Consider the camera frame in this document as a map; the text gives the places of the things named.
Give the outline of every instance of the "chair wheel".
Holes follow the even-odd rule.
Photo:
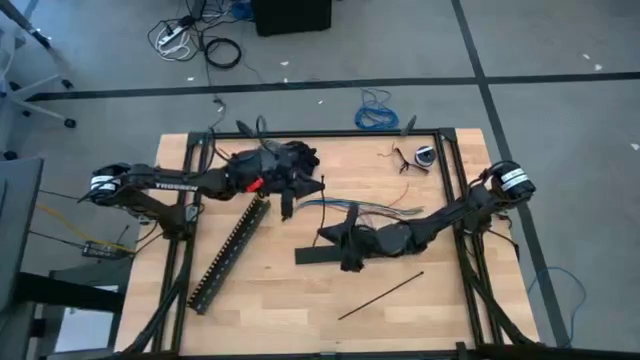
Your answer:
[[[5,160],[15,160],[18,158],[18,154],[15,151],[5,151],[4,159]]]
[[[67,90],[73,89],[73,83],[67,79],[62,80],[62,86],[64,86]]]
[[[69,129],[75,129],[77,125],[78,123],[73,119],[66,119],[64,121],[64,126],[68,127]]]
[[[22,89],[22,86],[20,86],[18,83],[15,83],[13,81],[9,81],[9,88],[13,91],[18,91]]]

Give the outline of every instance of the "black stick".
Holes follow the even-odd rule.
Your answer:
[[[398,284],[398,285],[394,286],[391,290],[387,291],[386,293],[384,293],[384,294],[382,294],[382,295],[380,295],[380,296],[376,297],[375,299],[371,299],[371,300],[367,301],[366,303],[364,303],[364,304],[362,304],[362,305],[358,306],[357,308],[355,308],[355,309],[353,309],[353,310],[349,311],[348,313],[346,313],[346,314],[344,314],[344,315],[340,316],[340,317],[338,318],[338,320],[342,320],[342,319],[346,318],[347,316],[349,316],[349,315],[353,314],[354,312],[356,312],[356,311],[358,311],[358,310],[360,310],[360,309],[362,309],[362,308],[366,307],[367,305],[369,305],[369,304],[371,304],[372,302],[374,302],[374,301],[376,301],[376,300],[380,299],[381,297],[384,297],[384,296],[388,295],[389,293],[391,293],[391,292],[393,292],[393,291],[397,290],[398,288],[400,288],[400,287],[401,287],[401,286],[403,286],[404,284],[406,284],[406,283],[410,282],[411,280],[413,280],[413,279],[417,278],[418,276],[420,276],[420,275],[422,275],[422,274],[424,274],[424,271],[420,271],[418,274],[416,274],[416,275],[412,276],[412,277],[411,277],[411,278],[409,278],[408,280],[405,280],[405,281],[401,282],[400,284]]]

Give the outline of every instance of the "colorful wires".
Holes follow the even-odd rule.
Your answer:
[[[348,209],[349,206],[351,206],[352,204],[358,205],[360,207],[363,208],[363,210],[365,212],[381,212],[384,214],[388,214],[388,215],[395,215],[395,216],[411,216],[411,215],[416,215],[422,212],[423,207],[419,206],[419,207],[414,207],[411,209],[397,209],[397,208],[392,208],[390,206],[386,206],[386,205],[382,205],[382,204],[376,204],[376,203],[370,203],[370,202],[366,202],[366,201],[357,201],[357,200],[348,200],[348,199],[338,199],[338,198],[332,198],[332,197],[325,197],[324,198],[324,203],[326,204],[326,206],[330,206],[330,207],[341,207],[341,208],[345,208]],[[298,206],[296,207],[297,209],[301,209],[305,206],[310,206],[310,205],[323,205],[323,201],[322,199],[313,199],[313,200],[307,200],[303,203],[298,204]]]

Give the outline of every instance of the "black box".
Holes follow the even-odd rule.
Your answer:
[[[251,0],[260,36],[320,31],[331,27],[332,0]]]

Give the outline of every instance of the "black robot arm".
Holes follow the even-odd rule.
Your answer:
[[[230,200],[237,193],[257,192],[282,195],[283,220],[291,217],[294,198],[324,189],[311,178],[320,163],[316,150],[305,143],[269,142],[257,149],[242,151],[224,160],[227,164],[204,172],[150,167],[145,164],[113,164],[93,172],[91,190],[81,199],[96,205],[127,210],[142,223],[158,221],[166,238],[188,236],[186,224],[198,209],[166,205],[144,190],[161,189],[198,192],[216,200]]]
[[[485,187],[491,178],[491,189]],[[486,169],[470,184],[470,190],[455,202],[426,218],[398,219],[398,222],[374,229],[356,224],[360,214],[353,205],[346,220],[318,229],[318,234],[340,249],[341,269],[359,272],[363,260],[371,257],[397,257],[424,251],[438,232],[462,221],[467,232],[484,232],[491,225],[491,214],[528,201],[536,190],[520,165],[512,161]]]

